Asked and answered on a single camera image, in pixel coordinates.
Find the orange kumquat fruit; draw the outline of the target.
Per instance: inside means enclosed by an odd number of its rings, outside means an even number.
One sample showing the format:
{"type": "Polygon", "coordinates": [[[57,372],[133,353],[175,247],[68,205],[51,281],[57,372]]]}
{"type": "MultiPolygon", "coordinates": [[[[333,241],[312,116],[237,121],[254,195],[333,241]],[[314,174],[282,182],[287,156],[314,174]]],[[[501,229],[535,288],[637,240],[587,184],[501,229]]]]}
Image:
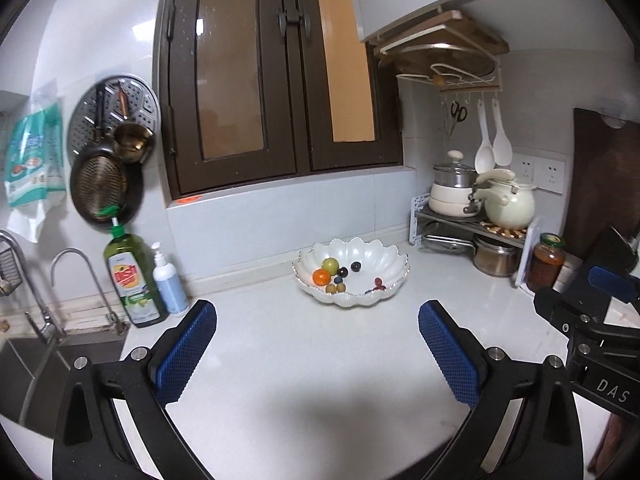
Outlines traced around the orange kumquat fruit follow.
{"type": "Polygon", "coordinates": [[[312,282],[320,287],[324,287],[331,281],[331,274],[326,269],[317,269],[312,274],[312,282]]]}

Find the black kitchen scissors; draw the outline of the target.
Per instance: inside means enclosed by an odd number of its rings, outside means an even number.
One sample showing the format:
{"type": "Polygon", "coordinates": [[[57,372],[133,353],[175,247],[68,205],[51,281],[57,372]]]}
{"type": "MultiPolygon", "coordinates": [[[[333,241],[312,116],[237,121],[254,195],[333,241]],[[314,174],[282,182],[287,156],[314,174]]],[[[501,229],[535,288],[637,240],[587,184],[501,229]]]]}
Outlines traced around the black kitchen scissors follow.
{"type": "Polygon", "coordinates": [[[450,104],[449,118],[445,120],[445,142],[449,143],[457,125],[461,124],[468,117],[468,109],[463,103],[454,101],[450,104]]]}

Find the dark wooden cutting board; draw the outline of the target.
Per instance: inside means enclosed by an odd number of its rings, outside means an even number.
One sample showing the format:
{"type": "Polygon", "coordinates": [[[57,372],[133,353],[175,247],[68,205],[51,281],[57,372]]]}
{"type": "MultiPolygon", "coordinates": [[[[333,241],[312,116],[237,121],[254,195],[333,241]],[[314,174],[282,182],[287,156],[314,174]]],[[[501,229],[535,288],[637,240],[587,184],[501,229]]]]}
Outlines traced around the dark wooden cutting board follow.
{"type": "Polygon", "coordinates": [[[575,108],[570,202],[563,231],[568,251],[584,258],[612,226],[639,234],[639,124],[575,108]]]}

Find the stainless steel pot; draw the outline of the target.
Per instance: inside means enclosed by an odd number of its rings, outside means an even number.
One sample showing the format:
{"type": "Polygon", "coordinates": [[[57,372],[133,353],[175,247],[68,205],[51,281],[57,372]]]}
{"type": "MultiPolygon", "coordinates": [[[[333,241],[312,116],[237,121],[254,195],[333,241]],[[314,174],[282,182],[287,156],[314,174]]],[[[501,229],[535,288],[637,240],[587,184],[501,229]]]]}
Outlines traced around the stainless steel pot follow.
{"type": "Polygon", "coordinates": [[[473,264],[480,272],[495,278],[508,278],[518,270],[522,253],[520,248],[479,235],[474,236],[473,243],[473,264]]]}

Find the chrome sink faucet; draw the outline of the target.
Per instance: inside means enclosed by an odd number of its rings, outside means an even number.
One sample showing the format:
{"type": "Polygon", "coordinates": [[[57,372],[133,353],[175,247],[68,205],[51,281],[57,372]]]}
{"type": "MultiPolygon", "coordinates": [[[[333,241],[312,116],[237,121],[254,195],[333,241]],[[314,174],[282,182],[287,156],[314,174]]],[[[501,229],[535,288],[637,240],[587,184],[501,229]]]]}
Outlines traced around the chrome sink faucet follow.
{"type": "Polygon", "coordinates": [[[1,296],[1,414],[51,437],[73,362],[119,359],[129,330],[122,308],[87,257],[67,248],[45,257],[1,233],[23,283],[1,296]]]}

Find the cream ceramic kettle pot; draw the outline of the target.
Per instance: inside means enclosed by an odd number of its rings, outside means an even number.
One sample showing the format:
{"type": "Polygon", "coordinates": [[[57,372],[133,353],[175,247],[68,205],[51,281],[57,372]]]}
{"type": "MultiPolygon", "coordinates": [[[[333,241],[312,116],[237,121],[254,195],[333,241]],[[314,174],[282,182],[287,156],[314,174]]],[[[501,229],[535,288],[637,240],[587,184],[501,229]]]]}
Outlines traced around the cream ceramic kettle pot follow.
{"type": "Polygon", "coordinates": [[[512,170],[493,169],[479,174],[473,200],[479,200],[488,219],[503,229],[526,229],[535,215],[535,187],[521,182],[512,170]]]}

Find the white metal corner shelf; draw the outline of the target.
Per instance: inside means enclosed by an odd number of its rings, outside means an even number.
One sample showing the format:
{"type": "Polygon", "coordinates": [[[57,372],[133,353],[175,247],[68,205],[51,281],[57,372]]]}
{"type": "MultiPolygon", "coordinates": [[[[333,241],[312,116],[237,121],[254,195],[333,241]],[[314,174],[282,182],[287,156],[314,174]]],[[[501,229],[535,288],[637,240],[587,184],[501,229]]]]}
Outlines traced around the white metal corner shelf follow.
{"type": "Polygon", "coordinates": [[[530,255],[541,234],[542,219],[540,217],[533,218],[521,237],[508,237],[498,232],[491,232],[488,228],[488,221],[480,217],[458,219],[436,214],[436,212],[431,211],[427,202],[428,194],[414,196],[411,199],[408,238],[411,245],[419,245],[426,240],[426,230],[429,226],[448,226],[449,229],[498,240],[498,242],[503,242],[521,251],[518,270],[512,275],[512,282],[515,287],[523,287],[525,285],[530,255]]]}

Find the glass pot lid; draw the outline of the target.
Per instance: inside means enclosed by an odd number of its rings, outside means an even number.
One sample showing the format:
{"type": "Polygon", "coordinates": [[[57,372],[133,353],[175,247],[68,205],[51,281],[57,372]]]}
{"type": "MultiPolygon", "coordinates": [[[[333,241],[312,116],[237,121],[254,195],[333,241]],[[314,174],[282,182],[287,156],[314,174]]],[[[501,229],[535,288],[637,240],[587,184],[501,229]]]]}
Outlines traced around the glass pot lid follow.
{"type": "Polygon", "coordinates": [[[475,252],[471,233],[440,222],[428,222],[423,227],[422,248],[428,252],[453,255],[475,252]]]}

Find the white pump soap bottle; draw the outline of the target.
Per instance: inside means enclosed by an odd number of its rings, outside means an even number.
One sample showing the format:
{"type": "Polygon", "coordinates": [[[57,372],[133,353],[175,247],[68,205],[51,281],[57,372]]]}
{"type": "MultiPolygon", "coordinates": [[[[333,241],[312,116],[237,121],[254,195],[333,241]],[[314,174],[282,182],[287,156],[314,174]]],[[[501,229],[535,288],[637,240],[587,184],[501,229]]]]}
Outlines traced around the white pump soap bottle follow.
{"type": "Polygon", "coordinates": [[[181,314],[189,307],[176,267],[160,250],[160,242],[151,245],[154,259],[153,278],[169,314],[181,314]]]}

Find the white rice paddle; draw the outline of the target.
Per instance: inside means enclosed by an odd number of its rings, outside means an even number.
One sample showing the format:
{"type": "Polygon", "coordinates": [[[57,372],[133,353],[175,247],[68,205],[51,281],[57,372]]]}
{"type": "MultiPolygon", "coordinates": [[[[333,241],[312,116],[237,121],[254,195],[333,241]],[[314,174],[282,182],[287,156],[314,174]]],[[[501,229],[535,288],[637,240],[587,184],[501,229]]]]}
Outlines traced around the white rice paddle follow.
{"type": "Polygon", "coordinates": [[[492,114],[494,114],[494,122],[496,134],[492,149],[494,150],[496,164],[500,167],[509,167],[512,162],[513,151],[512,144],[506,136],[506,129],[502,121],[500,103],[497,98],[491,100],[492,114]]]}

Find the cream pot with steamer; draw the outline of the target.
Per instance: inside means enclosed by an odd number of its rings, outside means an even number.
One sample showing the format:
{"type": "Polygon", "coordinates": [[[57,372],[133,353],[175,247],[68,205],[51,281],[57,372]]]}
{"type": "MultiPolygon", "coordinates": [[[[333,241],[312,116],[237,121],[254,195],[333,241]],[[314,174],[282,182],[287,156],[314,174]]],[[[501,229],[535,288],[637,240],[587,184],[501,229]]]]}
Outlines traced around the cream pot with steamer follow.
{"type": "Polygon", "coordinates": [[[456,150],[447,153],[449,162],[433,166],[434,182],[428,196],[431,211],[444,217],[476,217],[482,204],[471,198],[477,172],[462,162],[463,154],[456,150]]]}

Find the white ladle spoon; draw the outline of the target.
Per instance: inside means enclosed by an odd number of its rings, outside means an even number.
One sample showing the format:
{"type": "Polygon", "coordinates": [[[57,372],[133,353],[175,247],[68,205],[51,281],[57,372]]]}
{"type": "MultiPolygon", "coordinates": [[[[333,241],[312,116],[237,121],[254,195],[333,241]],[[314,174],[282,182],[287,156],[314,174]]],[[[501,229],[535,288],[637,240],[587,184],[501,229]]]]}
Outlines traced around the white ladle spoon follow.
{"type": "Polygon", "coordinates": [[[480,146],[478,147],[475,158],[474,167],[478,174],[493,170],[495,168],[495,154],[489,140],[488,122],[486,117],[486,108],[483,99],[476,102],[478,124],[480,125],[480,146]]]}

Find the green plastic bag pack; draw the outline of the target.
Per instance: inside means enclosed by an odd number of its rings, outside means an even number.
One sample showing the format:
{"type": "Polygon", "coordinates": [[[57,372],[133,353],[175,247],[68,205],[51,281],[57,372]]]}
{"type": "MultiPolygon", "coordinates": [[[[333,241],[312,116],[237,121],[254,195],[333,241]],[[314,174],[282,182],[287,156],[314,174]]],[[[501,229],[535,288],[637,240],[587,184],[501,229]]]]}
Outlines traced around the green plastic bag pack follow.
{"type": "Polygon", "coordinates": [[[51,80],[29,98],[27,114],[14,126],[6,150],[6,227],[36,244],[50,210],[66,197],[63,116],[58,86],[51,80]]]}

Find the round metal steamer plate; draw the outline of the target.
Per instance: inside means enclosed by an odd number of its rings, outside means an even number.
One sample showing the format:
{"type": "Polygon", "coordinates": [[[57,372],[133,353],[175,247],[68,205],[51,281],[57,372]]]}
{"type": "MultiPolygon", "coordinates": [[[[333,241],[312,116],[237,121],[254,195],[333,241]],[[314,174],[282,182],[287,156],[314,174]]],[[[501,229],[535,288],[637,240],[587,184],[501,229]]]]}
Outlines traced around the round metal steamer plate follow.
{"type": "Polygon", "coordinates": [[[94,140],[98,87],[104,87],[103,132],[111,134],[122,122],[135,122],[160,132],[160,102],[152,88],[134,75],[106,77],[85,92],[70,116],[66,133],[66,154],[72,164],[75,158],[94,140]]]}

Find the dark brown window frame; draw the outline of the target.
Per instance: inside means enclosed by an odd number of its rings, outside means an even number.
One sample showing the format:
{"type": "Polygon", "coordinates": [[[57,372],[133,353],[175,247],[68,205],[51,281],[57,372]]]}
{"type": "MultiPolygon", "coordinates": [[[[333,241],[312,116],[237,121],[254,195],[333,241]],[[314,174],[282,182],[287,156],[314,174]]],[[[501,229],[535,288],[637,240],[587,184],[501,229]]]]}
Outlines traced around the dark brown window frame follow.
{"type": "Polygon", "coordinates": [[[393,73],[352,0],[160,0],[170,194],[402,161],[393,73]]]}

